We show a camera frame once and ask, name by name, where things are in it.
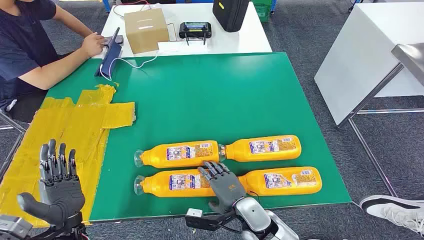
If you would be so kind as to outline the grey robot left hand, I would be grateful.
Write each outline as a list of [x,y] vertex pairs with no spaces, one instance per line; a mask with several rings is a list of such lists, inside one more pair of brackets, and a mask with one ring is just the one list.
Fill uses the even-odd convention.
[[39,194],[37,201],[28,192],[17,195],[19,207],[33,217],[51,225],[63,227],[65,222],[81,213],[85,204],[80,178],[77,175],[75,149],[65,157],[66,144],[61,143],[56,153],[56,140],[50,139],[39,153]]

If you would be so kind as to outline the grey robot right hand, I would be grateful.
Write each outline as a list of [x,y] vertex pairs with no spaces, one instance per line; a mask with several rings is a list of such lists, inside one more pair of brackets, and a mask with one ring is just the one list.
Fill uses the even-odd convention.
[[218,202],[208,203],[210,209],[218,214],[232,212],[234,204],[247,195],[239,178],[223,163],[204,161],[203,165],[197,169],[208,181],[218,199]]

